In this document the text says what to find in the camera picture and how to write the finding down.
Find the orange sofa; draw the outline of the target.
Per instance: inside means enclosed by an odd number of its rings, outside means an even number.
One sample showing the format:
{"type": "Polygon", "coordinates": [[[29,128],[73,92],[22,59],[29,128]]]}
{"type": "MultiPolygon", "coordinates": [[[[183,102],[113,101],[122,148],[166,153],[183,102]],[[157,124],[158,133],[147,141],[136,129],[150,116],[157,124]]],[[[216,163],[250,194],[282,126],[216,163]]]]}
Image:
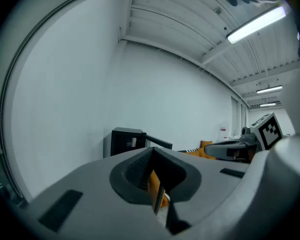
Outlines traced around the orange sofa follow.
{"type": "MultiPolygon", "coordinates": [[[[186,155],[191,155],[195,157],[205,158],[205,159],[211,159],[216,160],[217,158],[214,156],[210,156],[206,154],[204,147],[195,148],[195,149],[186,149],[186,150],[180,150],[179,152],[184,153],[186,155]]],[[[152,200],[152,206],[155,207],[156,203],[158,201],[159,208],[167,207],[170,204],[170,196],[167,194],[166,190],[163,189],[163,194],[160,198],[158,198],[159,190],[160,190],[161,182],[153,170],[149,176],[148,179],[148,193],[150,194],[151,200],[152,200]]]]}

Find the black mini fridge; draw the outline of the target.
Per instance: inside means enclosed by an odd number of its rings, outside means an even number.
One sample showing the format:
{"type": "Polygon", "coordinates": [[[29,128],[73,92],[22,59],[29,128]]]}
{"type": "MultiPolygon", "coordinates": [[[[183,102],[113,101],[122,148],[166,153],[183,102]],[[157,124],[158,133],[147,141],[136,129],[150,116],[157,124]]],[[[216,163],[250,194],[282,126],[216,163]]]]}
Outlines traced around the black mini fridge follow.
{"type": "Polygon", "coordinates": [[[103,158],[145,148],[141,129],[116,127],[103,139],[103,158]],[[131,147],[132,138],[137,138],[136,147],[131,147]]]}

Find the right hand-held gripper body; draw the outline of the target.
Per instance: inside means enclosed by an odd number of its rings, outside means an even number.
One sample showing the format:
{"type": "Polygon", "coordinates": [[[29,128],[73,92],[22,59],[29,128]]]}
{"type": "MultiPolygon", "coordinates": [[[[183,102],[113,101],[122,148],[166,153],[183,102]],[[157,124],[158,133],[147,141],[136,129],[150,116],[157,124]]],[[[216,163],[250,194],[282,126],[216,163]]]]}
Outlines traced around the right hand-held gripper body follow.
{"type": "Polygon", "coordinates": [[[244,142],[248,146],[246,156],[235,159],[247,163],[250,163],[253,160],[256,153],[270,150],[283,138],[281,127],[273,112],[264,115],[249,127],[255,134],[256,140],[252,143],[244,142]]]}

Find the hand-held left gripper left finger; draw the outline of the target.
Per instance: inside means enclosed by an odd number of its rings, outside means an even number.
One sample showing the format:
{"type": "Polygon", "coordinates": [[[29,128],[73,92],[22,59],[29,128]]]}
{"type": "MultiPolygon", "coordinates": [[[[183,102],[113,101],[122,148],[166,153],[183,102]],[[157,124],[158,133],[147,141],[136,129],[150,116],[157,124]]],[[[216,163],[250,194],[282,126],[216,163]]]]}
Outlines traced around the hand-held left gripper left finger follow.
{"type": "Polygon", "coordinates": [[[86,163],[34,198],[25,212],[27,226],[40,240],[163,240],[166,229],[152,206],[123,200],[110,184],[111,170],[141,152],[136,149],[86,163]],[[69,190],[81,198],[57,232],[40,223],[43,214],[69,190]]]}

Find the glass fridge door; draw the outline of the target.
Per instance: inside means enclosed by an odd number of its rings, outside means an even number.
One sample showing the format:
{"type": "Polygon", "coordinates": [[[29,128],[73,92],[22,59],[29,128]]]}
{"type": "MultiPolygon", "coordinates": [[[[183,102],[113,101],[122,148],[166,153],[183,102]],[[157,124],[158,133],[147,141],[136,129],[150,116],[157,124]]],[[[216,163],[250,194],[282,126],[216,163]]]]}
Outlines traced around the glass fridge door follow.
{"type": "Polygon", "coordinates": [[[151,143],[154,143],[156,145],[159,145],[160,147],[166,148],[166,149],[172,149],[173,144],[164,140],[161,140],[159,138],[153,137],[151,135],[148,135],[146,132],[142,132],[143,138],[144,138],[144,147],[148,148],[150,147],[151,143]]]}

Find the metal flexible wall conduit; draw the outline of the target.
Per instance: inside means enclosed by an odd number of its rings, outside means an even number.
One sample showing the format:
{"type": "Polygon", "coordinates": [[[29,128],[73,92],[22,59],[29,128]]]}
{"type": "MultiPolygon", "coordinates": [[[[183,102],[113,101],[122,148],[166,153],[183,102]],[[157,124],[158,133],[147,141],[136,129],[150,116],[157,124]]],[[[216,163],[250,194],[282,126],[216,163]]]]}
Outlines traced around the metal flexible wall conduit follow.
{"type": "Polygon", "coordinates": [[[19,0],[0,28],[0,150],[2,163],[15,194],[24,193],[13,175],[4,137],[4,106],[10,77],[21,52],[42,25],[76,0],[19,0]]]}

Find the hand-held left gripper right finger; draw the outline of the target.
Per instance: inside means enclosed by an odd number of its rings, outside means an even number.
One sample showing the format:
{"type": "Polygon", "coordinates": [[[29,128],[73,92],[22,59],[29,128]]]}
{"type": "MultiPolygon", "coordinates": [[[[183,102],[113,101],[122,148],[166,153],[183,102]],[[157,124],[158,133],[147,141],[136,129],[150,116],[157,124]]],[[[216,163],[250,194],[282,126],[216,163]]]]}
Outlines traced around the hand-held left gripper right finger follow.
{"type": "Polygon", "coordinates": [[[221,170],[246,172],[248,166],[157,147],[152,150],[152,164],[170,197],[165,228],[160,227],[152,240],[222,240],[240,217],[221,212],[241,179],[221,170]]]}

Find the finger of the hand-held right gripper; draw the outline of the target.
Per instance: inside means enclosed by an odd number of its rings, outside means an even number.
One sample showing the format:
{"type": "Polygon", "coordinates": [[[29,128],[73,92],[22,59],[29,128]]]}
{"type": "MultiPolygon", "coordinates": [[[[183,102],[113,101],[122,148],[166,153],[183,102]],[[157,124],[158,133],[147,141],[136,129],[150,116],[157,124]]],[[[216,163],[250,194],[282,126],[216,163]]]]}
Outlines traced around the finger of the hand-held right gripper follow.
{"type": "Polygon", "coordinates": [[[227,140],[213,144],[208,144],[204,147],[204,152],[211,157],[220,160],[235,160],[240,157],[245,157],[249,147],[241,140],[227,140]]]}

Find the white box red label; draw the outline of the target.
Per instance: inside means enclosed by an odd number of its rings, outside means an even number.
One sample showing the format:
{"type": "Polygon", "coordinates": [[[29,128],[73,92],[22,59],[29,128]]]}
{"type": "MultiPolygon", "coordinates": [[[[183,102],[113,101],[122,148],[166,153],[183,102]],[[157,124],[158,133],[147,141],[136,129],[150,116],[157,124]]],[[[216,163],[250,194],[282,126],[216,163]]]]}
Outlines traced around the white box red label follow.
{"type": "Polygon", "coordinates": [[[218,131],[219,139],[227,139],[229,137],[229,129],[227,127],[221,126],[218,131]]]}

